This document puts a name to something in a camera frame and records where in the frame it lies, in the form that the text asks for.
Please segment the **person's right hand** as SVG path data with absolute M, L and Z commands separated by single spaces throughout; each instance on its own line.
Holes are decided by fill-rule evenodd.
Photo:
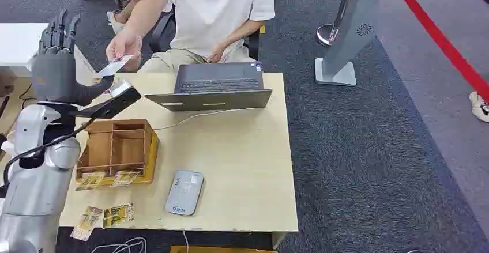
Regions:
M 126 55 L 132 57 L 123 66 L 128 72 L 136 72 L 141 64 L 142 37 L 130 28 L 125 28 L 115 35 L 106 48 L 108 61 L 122 58 Z

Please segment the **person's left hand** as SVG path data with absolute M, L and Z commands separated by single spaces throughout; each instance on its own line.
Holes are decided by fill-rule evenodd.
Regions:
M 221 61 L 224 52 L 228 48 L 228 44 L 219 43 L 211 52 L 211 54 L 206 58 L 206 63 L 218 63 Z

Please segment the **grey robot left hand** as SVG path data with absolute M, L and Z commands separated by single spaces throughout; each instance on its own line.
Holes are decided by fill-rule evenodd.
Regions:
M 66 19 L 63 9 L 42 31 L 37 53 L 31 58 L 31 82 L 39 101 L 88 106 L 109 89 L 113 76 L 85 86 L 77 82 L 74 46 L 80 16 Z

